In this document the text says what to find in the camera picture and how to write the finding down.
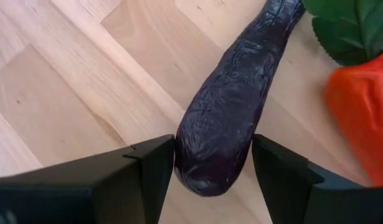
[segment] purple eggplant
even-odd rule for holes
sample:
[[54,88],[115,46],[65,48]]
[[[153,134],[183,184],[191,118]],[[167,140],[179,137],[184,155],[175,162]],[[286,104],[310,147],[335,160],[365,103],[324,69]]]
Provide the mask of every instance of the purple eggplant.
[[278,63],[303,15],[301,0],[268,0],[223,54],[176,134],[175,174],[203,197],[228,191],[247,158]]

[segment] black press jaw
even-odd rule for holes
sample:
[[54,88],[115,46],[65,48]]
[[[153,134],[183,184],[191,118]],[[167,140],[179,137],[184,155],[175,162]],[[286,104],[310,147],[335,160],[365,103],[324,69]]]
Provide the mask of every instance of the black press jaw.
[[262,135],[252,154],[273,224],[383,224],[383,188],[365,188]]
[[157,224],[174,136],[0,178],[0,223]]

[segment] wood grain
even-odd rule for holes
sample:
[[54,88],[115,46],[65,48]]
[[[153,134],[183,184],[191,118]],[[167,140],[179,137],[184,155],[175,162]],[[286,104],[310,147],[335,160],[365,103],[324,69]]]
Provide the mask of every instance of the wood grain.
[[[0,175],[174,133],[264,2],[0,0]],[[323,103],[334,68],[305,15],[257,133],[369,185]],[[271,223],[252,158],[220,197],[198,197],[173,176],[160,222]]]
[[33,47],[0,71],[0,112],[45,166],[125,146]]
[[27,40],[0,10],[0,69],[27,45]]

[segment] black object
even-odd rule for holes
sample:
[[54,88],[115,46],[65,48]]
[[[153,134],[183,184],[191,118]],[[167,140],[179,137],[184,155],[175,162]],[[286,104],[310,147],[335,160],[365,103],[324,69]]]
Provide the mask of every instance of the black object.
[[0,178],[0,223],[158,223],[174,136]]
[[364,188],[263,136],[252,154],[273,224],[383,224],[383,188]]
[[301,0],[268,0],[195,95],[176,135],[175,173],[201,196],[239,176]]

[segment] green leaf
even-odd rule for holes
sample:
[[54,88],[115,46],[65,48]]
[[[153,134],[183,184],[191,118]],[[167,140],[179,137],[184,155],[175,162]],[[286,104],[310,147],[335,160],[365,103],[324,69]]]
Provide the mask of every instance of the green leaf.
[[383,53],[383,0],[303,0],[318,41],[340,65]]

